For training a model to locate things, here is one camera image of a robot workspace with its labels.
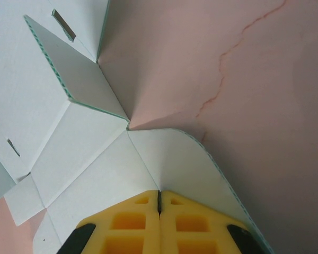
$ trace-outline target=cardboard slot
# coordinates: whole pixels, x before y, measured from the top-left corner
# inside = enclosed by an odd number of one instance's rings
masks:
[[[52,16],[58,21],[59,25],[63,28],[65,34],[67,35],[68,39],[71,42],[74,42],[74,39],[76,37],[76,34],[73,32],[73,30],[69,27],[69,25],[66,23],[66,21],[61,17],[61,15],[57,12],[56,9],[52,11]]]
[[[15,146],[13,145],[12,141],[10,139],[7,139],[7,142],[10,144],[10,146],[13,148],[14,152],[20,157],[20,153],[17,151]]]

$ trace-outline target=rectangular slot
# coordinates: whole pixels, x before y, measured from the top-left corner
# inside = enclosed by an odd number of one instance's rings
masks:
[[[115,215],[111,229],[145,229],[145,227],[145,214],[124,212]]]
[[[57,12],[56,9],[54,9],[52,11],[52,16],[56,19],[56,21],[58,21],[59,25],[61,25],[61,27],[63,28],[65,34],[67,35],[68,39],[71,42],[74,42],[74,39],[76,37],[75,33],[73,32],[73,30],[69,27],[69,25],[65,22],[65,20],[63,19],[63,17],[60,16],[60,14]]]
[[[215,242],[211,241],[178,241],[179,254],[217,254]]]
[[[143,237],[107,237],[100,254],[142,254]]]
[[[13,148],[14,152],[20,157],[20,153],[17,151],[15,146],[13,145],[12,141],[10,139],[7,139],[7,142],[10,144],[10,146]]]
[[[148,204],[148,197],[142,197],[141,199],[138,199],[136,204]]]

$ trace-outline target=crack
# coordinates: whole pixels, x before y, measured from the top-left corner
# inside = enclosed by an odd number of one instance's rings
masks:
[[[245,31],[250,28],[251,26],[253,26],[255,23],[257,23],[258,21],[262,20],[262,19],[266,19],[269,15],[277,12],[278,10],[280,10],[281,8],[283,8],[285,5],[286,5],[286,2],[287,0],[284,0],[282,2],[282,4],[280,4],[279,6],[277,6],[276,8],[270,10],[268,13],[258,17],[257,19],[255,19],[254,21],[252,21],[250,24],[248,24],[247,26],[244,27],[244,29],[242,30],[241,32],[241,39],[239,40],[239,42],[237,44],[235,44],[234,46],[232,46],[229,50],[227,50],[226,52],[222,53],[219,57],[219,68],[218,68],[218,71],[219,73],[221,74],[221,80],[220,80],[220,84],[219,84],[219,88],[218,88],[218,91],[217,91],[217,94],[208,99],[207,101],[205,101],[201,108],[199,109],[199,113],[196,115],[196,118],[198,118],[200,116],[200,114],[208,107],[208,105],[212,104],[219,96],[219,94],[221,93],[222,91],[222,87],[224,86],[224,80],[225,80],[225,74],[224,74],[224,60],[226,58],[226,56],[228,54],[230,54],[235,48],[237,48],[244,40],[244,33]]]

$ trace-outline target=cardboard flap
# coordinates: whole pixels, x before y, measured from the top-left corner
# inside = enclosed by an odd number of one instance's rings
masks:
[[[61,243],[84,218],[146,190],[157,189],[127,132],[123,132],[51,204]]]
[[[17,226],[44,209],[38,189],[28,175],[5,195],[13,220]]]
[[[61,243],[48,212],[33,238],[33,254],[55,254]]]
[[[222,171],[195,138],[174,129],[130,131],[129,136],[161,191],[176,192],[238,219],[270,251]]]
[[[69,99],[127,120],[98,65],[28,16],[24,17]]]
[[[127,122],[71,103],[31,174],[48,207],[125,129]]]
[[[5,135],[0,131],[0,162],[17,183],[29,173],[28,168],[12,149]]]

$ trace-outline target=cardboard edge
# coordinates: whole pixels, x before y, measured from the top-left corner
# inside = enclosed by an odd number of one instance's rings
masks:
[[[67,89],[67,87],[66,87],[66,85],[65,85],[65,83],[64,83],[64,81],[63,81],[63,79],[61,78],[61,75],[59,74],[59,72],[58,72],[57,69],[55,68],[55,66],[54,66],[54,64],[53,64],[53,62],[52,62],[52,60],[50,59],[49,55],[47,54],[47,51],[45,50],[43,44],[41,43],[41,41],[40,41],[38,35],[36,34],[36,32],[34,31],[32,25],[30,24],[30,20],[31,20],[32,18],[30,18],[28,15],[24,15],[23,17],[24,17],[24,19],[25,19],[25,21],[26,21],[26,24],[27,24],[27,26],[29,27],[29,29],[30,29],[30,31],[31,31],[31,33],[32,33],[32,35],[33,35],[33,37],[34,37],[35,40],[37,41],[37,43],[38,43],[38,45],[39,45],[39,47],[40,47],[40,49],[41,49],[43,55],[44,55],[45,58],[47,59],[49,66],[52,68],[52,70],[53,70],[55,76],[57,77],[58,81],[60,82],[60,84],[61,84],[63,90],[65,91],[65,93],[66,93],[66,95],[67,95],[67,97],[68,97],[68,99],[69,99],[70,101],[72,101],[72,102],[74,102],[74,103],[77,103],[77,104],[80,104],[80,105],[82,105],[82,106],[91,108],[91,109],[93,109],[93,110],[98,110],[98,111],[103,112],[103,113],[105,113],[105,114],[109,114],[109,115],[116,116],[116,117],[118,117],[118,118],[124,119],[124,120],[126,120],[127,122],[129,122],[129,119],[127,119],[127,118],[125,118],[125,117],[123,117],[123,116],[121,116],[121,115],[116,115],[116,114],[113,114],[113,113],[111,113],[111,112],[109,112],[109,111],[105,111],[105,110],[103,110],[103,109],[101,109],[101,108],[93,107],[93,106],[91,106],[91,105],[82,103],[82,102],[78,101],[76,98],[74,98],[74,97],[72,96],[72,94],[69,92],[69,90]]]
[[[213,165],[215,166],[215,168],[218,170],[218,172],[220,173],[222,179],[225,181],[225,183],[228,185],[231,193],[233,194],[233,196],[235,197],[235,199],[237,200],[237,202],[239,203],[240,207],[242,208],[243,212],[245,213],[245,215],[248,217],[252,227],[250,226],[251,229],[254,230],[253,235],[258,238],[260,244],[262,245],[262,247],[264,248],[265,251],[268,251],[270,254],[274,254],[275,252],[273,251],[271,245],[269,244],[269,242],[265,239],[265,237],[263,236],[263,234],[261,233],[261,231],[259,230],[259,228],[257,227],[257,225],[255,224],[255,222],[252,220],[251,216],[249,215],[248,211],[246,210],[245,206],[243,205],[243,203],[241,202],[241,200],[239,199],[239,197],[237,196],[236,192],[234,191],[234,189],[232,188],[232,186],[230,185],[230,183],[228,182],[228,180],[226,179],[224,173],[222,172],[222,170],[220,169],[220,167],[218,166],[218,164],[216,163],[216,161],[214,160],[214,158],[212,157],[212,155],[206,150],[206,148],[199,142],[199,140],[197,140],[195,137],[193,137],[192,135],[179,130],[179,129],[175,129],[175,128],[163,128],[163,129],[150,129],[150,130],[146,130],[146,131],[156,131],[156,130],[174,130],[180,133],[183,133],[185,136],[187,136],[188,138],[192,139],[195,143],[197,143],[202,150],[206,153],[206,155],[208,156],[208,158],[212,161]],[[139,132],[139,131],[144,131],[144,130],[129,130],[127,129],[128,132]]]
[[[4,195],[4,198],[14,223],[17,226],[45,208],[31,174],[27,175],[21,182],[11,188]]]
[[[33,253],[55,253],[61,247],[59,236],[54,228],[53,221],[46,211],[34,237]]]
[[[78,178],[88,169],[88,167],[89,167],[92,163],[94,163],[94,162],[97,160],[97,158],[98,158],[100,155],[102,155],[102,154],[108,149],[108,147],[110,147],[124,132],[125,132],[125,130],[123,130],[122,128],[116,129],[116,130],[114,131],[113,135],[111,135],[112,139],[111,139],[111,140],[108,140],[108,142],[105,143],[105,147],[104,147],[103,149],[99,149],[99,150],[94,154],[94,156],[92,157],[92,159],[87,162],[87,165],[86,165],[86,167],[84,168],[84,170],[82,170],[82,171],[80,171],[78,174],[74,175],[74,178],[71,179],[67,184],[65,184],[65,185],[63,186],[63,188],[60,190],[59,194],[55,195],[50,201],[48,201],[48,202],[46,203],[44,200],[42,200],[42,197],[41,197],[41,195],[40,195],[40,193],[39,193],[40,198],[41,198],[41,201],[43,202],[45,208],[50,207],[50,206],[57,200],[57,198],[58,198],[63,192],[65,192],[66,189],[68,189],[68,188],[72,185],[72,183],[73,183],[76,179],[78,179]]]
[[[111,0],[108,0],[107,3],[107,7],[106,7],[106,12],[105,12],[105,17],[104,17],[104,21],[102,24],[102,29],[101,29],[101,33],[100,33],[100,38],[99,38],[99,45],[98,45],[98,51],[96,53],[96,59],[95,62],[98,64],[98,59],[99,59],[99,55],[100,55],[100,50],[101,50],[101,45],[102,45],[102,39],[104,37],[104,33],[105,33],[105,28],[106,28],[106,23],[107,23],[107,18],[108,18],[108,12],[110,9],[110,5],[111,5]]]

